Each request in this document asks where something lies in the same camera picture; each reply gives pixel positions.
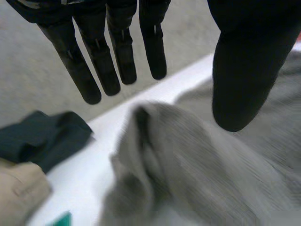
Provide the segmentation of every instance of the white surface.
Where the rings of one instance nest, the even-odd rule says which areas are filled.
[[[89,122],[95,140],[48,174],[54,192],[28,225],[44,226],[67,210],[72,214],[73,226],[95,225],[103,208],[102,199],[114,181],[109,156],[116,151],[127,114],[133,106],[146,101],[172,103],[180,93],[210,79],[212,61],[213,55],[209,55]],[[161,219],[164,223],[159,225],[174,225],[175,217],[170,212],[169,218]]]

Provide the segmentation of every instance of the gray sweater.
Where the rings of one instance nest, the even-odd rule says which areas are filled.
[[[174,105],[137,107],[112,157],[116,184],[105,199],[100,225],[152,225],[164,203],[197,225],[276,225],[275,219],[296,213],[301,203],[300,62],[300,53],[288,56],[264,107],[238,133],[214,122],[212,82]]]

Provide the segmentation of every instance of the gloved hand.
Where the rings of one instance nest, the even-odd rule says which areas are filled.
[[[95,51],[95,54],[90,54],[105,92],[108,95],[119,92],[118,79],[103,37],[105,0],[85,0],[86,3],[73,4],[75,9],[72,13],[67,13],[66,8],[64,8],[65,10],[61,12],[53,9],[49,11],[35,10],[35,14],[32,10],[28,13],[28,9],[24,13],[24,9],[16,6],[18,1],[37,2],[41,0],[7,0],[25,19],[31,20],[32,23],[37,23],[37,18],[40,24],[50,24],[49,21],[54,23],[54,20],[62,21],[67,16],[69,18],[74,16],[81,29],[83,39],[87,43],[86,46],[89,47],[90,43],[91,46],[94,44],[92,49],[106,50],[102,55],[97,54],[102,51]],[[53,0],[41,2],[45,5],[48,1],[53,2]],[[62,2],[68,4],[73,1],[65,0]],[[160,24],[169,3],[170,0],[140,0],[139,5],[140,27],[150,70],[155,79],[161,79],[166,74],[163,33]],[[131,84],[136,80],[132,39],[128,29],[132,16],[135,14],[136,4],[136,0],[109,0],[107,8],[110,36],[119,73],[125,84]],[[221,30],[213,65],[213,114],[216,122],[222,128],[235,132],[250,123],[268,97],[278,71],[301,31],[301,1],[208,0],[208,4],[213,18]],[[81,21],[90,21],[82,24],[90,24],[90,29],[87,31],[91,33],[98,31],[98,34],[86,35],[89,32],[83,28],[83,25],[80,25]],[[82,65],[80,70],[70,68],[68,71],[84,99],[88,103],[96,104],[100,101],[100,92],[97,92],[96,83],[81,53],[79,53],[75,38],[72,38],[72,41],[69,40],[70,43],[73,43],[73,51],[77,53],[75,56]],[[69,59],[70,54],[66,54],[66,49],[69,49],[70,46],[64,46],[64,48],[66,55],[64,57]],[[77,76],[77,71],[81,71],[81,76],[85,74],[84,71],[86,72],[85,82],[78,78],[80,76]]]
[[[104,37],[107,18],[121,81],[133,84],[136,68],[129,27],[137,0],[7,0],[27,21],[37,23],[53,43],[84,100],[97,104],[101,92],[85,62],[74,35],[72,17],[88,50],[97,76],[108,96],[119,93],[120,83]],[[161,23],[170,0],[140,0],[140,28],[154,79],[166,76]]]
[[[296,42],[301,1],[208,0],[208,4],[221,30],[213,63],[213,114],[222,128],[236,132],[257,115]]]

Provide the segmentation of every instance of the glove finger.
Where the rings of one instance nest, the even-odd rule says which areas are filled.
[[[39,27],[54,45],[83,99],[91,105],[99,103],[101,92],[76,42],[71,17],[58,24],[40,24]]]
[[[113,96],[120,92],[120,83],[104,37],[105,3],[106,1],[102,0],[76,5],[74,19],[104,92]]]
[[[301,30],[298,14],[289,15],[221,33],[213,65],[213,114],[225,130],[243,129],[266,101]]]
[[[121,80],[129,85],[137,80],[133,39],[129,27],[136,13],[137,0],[108,2],[107,22]]]
[[[150,72],[154,79],[166,76],[166,58],[164,53],[161,23],[168,10],[170,0],[140,0],[139,20]]]

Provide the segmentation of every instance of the beige fabric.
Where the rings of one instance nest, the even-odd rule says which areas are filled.
[[[2,168],[11,167],[11,166],[14,166],[14,165],[15,165],[15,163],[0,158],[0,170]]]
[[[49,196],[50,185],[41,168],[22,163],[0,168],[0,226],[23,226],[29,215]]]

